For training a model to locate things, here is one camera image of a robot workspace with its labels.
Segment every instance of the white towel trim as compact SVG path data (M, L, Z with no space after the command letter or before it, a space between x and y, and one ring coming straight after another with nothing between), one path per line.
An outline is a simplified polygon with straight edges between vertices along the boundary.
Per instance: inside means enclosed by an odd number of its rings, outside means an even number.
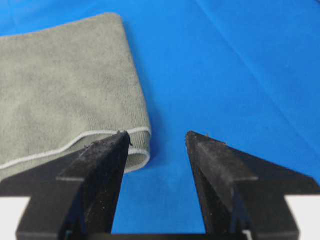
M126 131L127 131L128 134L148 132L151 135L151 129L149 127L146 127L146 126L135 127L135 128L132 128L132 129L128 129ZM78 142L79 140L81 140L81 139L83 139L85 137L88 137L88 136L102 135L102 134L114 135L114 134L117 134L117 133L118 133L118 131L114 131L114 130L85 131L85 132L81 133L79 136L77 136L75 139L70 141L68 144L66 144L65 146L63 146L63 147L61 147L59 149L46 151L46 152L41 152L41 153L37 153L37 154L30 155L30 156L25 156L25 157L21 157L21 158L12 160L10 162L7 162L7 163L4 163L4 164L0 165L0 170L13 167L13 166L15 166L17 164L29 162L31 160L41 159L41 158L50 157L50 156L53 156L53 155L57 155L57 154L63 153L64 151L66 151L69 148L71 148L76 142ZM147 164L147 162L149 161L149 159L150 159L149 152L144 150L144 149L130 148L129 149L129 155L134 155L134 154L142 154L142 155L145 155L146 158L142 163L140 163L140 164L138 164L136 166L133 166L133 167L131 167L129 169L126 169L125 173L129 173L129 172L132 172L134 170L138 170L138 169L144 167Z

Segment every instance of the blue table surface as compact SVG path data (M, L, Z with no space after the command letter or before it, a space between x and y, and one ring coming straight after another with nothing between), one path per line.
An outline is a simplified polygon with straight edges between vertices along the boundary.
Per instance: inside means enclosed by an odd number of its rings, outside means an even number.
M316 0L4 0L0 35L123 17L152 124L113 233L204 233L185 146L193 130L320 182Z

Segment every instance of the black plastic jaw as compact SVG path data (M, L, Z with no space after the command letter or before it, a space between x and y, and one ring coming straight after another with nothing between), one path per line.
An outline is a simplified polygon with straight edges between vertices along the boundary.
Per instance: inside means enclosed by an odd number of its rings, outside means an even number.
M186 145L208 234L299 239L285 196L320 195L313 178L192 131Z
M130 137L118 133L3 180L1 197L30 197L17 240L111 232Z

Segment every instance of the black plastic bracket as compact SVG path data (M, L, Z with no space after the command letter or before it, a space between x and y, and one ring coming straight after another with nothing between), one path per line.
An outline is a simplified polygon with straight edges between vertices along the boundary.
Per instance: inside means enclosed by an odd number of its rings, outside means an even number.
M128 133L118 133L3 180L0 197L30 197L17 239L110 233L129 144Z

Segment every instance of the towel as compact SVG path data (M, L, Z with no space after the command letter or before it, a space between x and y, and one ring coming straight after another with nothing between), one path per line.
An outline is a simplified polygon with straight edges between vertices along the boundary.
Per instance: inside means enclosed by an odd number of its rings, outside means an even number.
M118 131L125 172L150 159L146 102L122 19L104 13L0 37L0 181Z

